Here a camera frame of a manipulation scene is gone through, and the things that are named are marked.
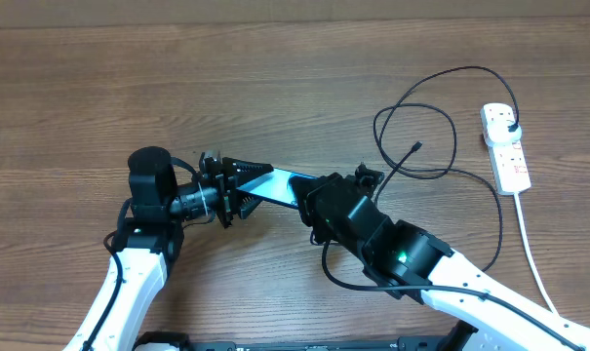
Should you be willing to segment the blue screen smartphone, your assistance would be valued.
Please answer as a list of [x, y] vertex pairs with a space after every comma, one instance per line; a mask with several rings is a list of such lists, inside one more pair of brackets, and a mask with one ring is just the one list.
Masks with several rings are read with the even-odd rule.
[[276, 205], [297, 209], [297, 200], [290, 185], [292, 178], [314, 179], [312, 175], [305, 175], [275, 168], [271, 173], [262, 175], [249, 181], [238, 189]]

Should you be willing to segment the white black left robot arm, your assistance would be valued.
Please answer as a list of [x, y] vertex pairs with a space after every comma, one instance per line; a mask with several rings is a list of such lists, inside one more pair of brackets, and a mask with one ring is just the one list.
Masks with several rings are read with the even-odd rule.
[[158, 146], [128, 159], [131, 196], [103, 244], [110, 254], [104, 282], [87, 316], [67, 344], [76, 351], [189, 350], [181, 332], [142, 332], [153, 299], [171, 276], [184, 226], [218, 219], [229, 226], [259, 204], [242, 185], [272, 172], [269, 164], [203, 157], [198, 169]]

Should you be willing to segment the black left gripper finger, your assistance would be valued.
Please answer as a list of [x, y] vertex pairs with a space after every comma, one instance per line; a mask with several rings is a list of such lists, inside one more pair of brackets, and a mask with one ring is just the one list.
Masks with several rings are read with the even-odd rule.
[[234, 158], [222, 159], [226, 183], [235, 188], [274, 171], [270, 164], [248, 162]]
[[260, 199], [253, 195], [245, 195], [238, 199], [238, 216], [247, 219], [260, 204]]

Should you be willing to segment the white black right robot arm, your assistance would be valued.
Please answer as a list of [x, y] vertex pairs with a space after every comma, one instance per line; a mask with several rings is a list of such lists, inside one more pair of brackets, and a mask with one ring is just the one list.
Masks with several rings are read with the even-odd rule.
[[498, 283], [426, 230], [392, 220], [354, 177], [294, 176], [304, 224], [317, 241], [341, 244], [363, 265], [370, 292], [416, 302], [464, 322], [448, 350], [590, 350], [590, 328], [546, 310]]

